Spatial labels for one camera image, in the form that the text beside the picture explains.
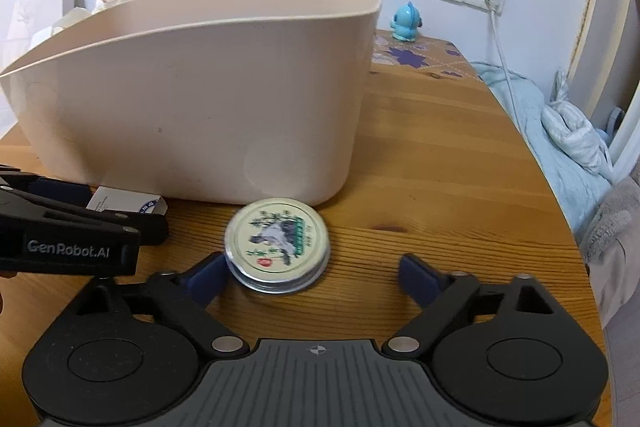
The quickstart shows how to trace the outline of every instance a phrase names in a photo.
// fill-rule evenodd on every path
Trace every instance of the blue blanket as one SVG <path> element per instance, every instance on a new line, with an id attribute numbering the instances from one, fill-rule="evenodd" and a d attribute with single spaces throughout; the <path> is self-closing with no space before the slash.
<path id="1" fill-rule="evenodd" d="M 471 65 L 511 120 L 514 120 L 502 68 L 484 62 L 473 62 Z M 551 186 L 572 232 L 579 240 L 611 184 L 599 174 L 589 174 L 551 140 L 540 120 L 542 108 L 546 104 L 545 97 L 536 84 L 524 76 L 511 73 L 511 86 L 527 145 Z"/>

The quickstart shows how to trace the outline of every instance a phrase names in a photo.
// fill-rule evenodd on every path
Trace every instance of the metal screw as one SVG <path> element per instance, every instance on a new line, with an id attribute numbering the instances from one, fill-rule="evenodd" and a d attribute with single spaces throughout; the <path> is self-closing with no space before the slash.
<path id="1" fill-rule="evenodd" d="M 211 347 L 213 347 L 213 349 L 221 351 L 222 353 L 232 353 L 241 349 L 242 346 L 244 346 L 242 339 L 232 337 L 231 335 L 218 337 L 211 343 Z"/>
<path id="2" fill-rule="evenodd" d="M 420 342 L 413 337 L 393 337 L 387 345 L 398 353 L 410 353 L 420 347 Z"/>

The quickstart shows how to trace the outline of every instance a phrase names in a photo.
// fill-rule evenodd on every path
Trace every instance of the white power cable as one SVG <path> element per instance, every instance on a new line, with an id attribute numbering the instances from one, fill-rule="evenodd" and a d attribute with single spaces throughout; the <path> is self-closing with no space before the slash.
<path id="1" fill-rule="evenodd" d="M 498 57 L 500 57 L 500 62 L 502 63 L 502 68 L 504 70 L 504 75 L 507 78 L 507 88 L 509 89 L 509 96 L 511 97 L 511 107 L 513 108 L 513 116 L 515 117 L 516 127 L 520 134 L 522 133 L 522 126 L 520 125 L 520 118 L 518 118 L 518 110 L 516 109 L 516 102 L 513 98 L 513 88 L 511 87 L 511 75 L 509 74 L 509 68 L 507 67 L 507 61 L 504 58 L 504 52 L 502 50 L 502 45 L 500 44 L 500 37 L 498 36 L 498 27 L 495 22 L 495 14 L 498 11 L 498 7 L 500 6 L 501 0 L 484 0 L 488 9 L 489 15 L 491 17 L 491 26 L 494 30 L 494 38 L 495 45 L 498 48 Z"/>

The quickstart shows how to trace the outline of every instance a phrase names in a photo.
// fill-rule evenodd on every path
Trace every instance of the printed label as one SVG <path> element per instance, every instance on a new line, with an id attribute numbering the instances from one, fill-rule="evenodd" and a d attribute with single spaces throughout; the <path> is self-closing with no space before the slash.
<path id="1" fill-rule="evenodd" d="M 109 260 L 111 247 L 105 245 L 76 245 L 70 243 L 54 243 L 38 239 L 25 238 L 23 252 L 39 257 L 66 256 L 84 257 L 96 260 Z"/>
<path id="2" fill-rule="evenodd" d="M 146 214 L 146 211 L 148 211 L 148 209 L 153 208 L 154 206 L 156 206 L 156 204 L 158 203 L 158 200 L 151 200 L 151 201 L 147 201 L 145 204 L 143 204 L 140 207 L 140 214 Z"/>
<path id="3" fill-rule="evenodd" d="M 249 215 L 236 232 L 244 259 L 256 269 L 289 272 L 312 254 L 316 229 L 310 216 L 290 204 L 270 204 Z"/>

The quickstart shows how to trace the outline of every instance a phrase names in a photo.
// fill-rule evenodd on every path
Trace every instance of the beige plastic basket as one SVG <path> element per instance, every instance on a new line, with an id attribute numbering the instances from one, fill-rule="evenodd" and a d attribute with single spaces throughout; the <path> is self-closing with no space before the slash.
<path id="1" fill-rule="evenodd" d="M 381 0 L 131 0 L 0 82 L 52 174 L 316 204 L 344 183 Z"/>

